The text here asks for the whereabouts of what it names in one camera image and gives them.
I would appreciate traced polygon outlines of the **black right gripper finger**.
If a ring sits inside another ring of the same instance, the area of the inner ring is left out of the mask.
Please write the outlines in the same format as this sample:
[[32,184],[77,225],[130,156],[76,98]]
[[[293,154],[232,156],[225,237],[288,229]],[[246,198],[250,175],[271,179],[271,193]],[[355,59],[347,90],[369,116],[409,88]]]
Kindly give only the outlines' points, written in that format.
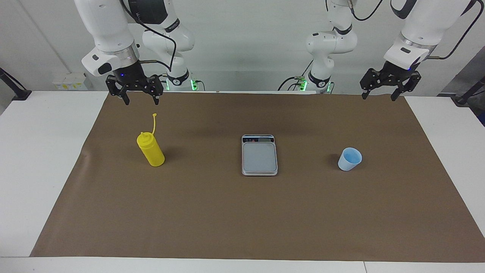
[[125,84],[118,81],[114,75],[108,75],[105,83],[111,96],[116,96],[122,99],[125,105],[129,105],[130,99],[127,95],[128,89]]
[[154,103],[159,104],[160,97],[163,95],[164,87],[158,75],[152,75],[146,78],[147,83],[144,85],[144,93],[151,95]]

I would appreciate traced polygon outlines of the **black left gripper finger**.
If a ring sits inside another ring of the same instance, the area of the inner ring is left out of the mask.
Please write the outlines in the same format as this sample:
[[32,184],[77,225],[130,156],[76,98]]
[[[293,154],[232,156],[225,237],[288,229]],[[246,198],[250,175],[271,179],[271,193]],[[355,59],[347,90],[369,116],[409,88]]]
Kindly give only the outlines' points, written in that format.
[[382,81],[380,78],[380,72],[373,68],[369,68],[360,80],[360,87],[362,88],[362,99],[367,99],[371,91],[380,88]]
[[412,73],[409,78],[404,79],[404,78],[397,78],[396,80],[396,86],[397,88],[395,91],[390,95],[390,98],[392,101],[395,101],[398,99],[402,93],[405,92],[412,92],[414,88],[417,86],[421,79],[421,74],[419,72],[414,72]]

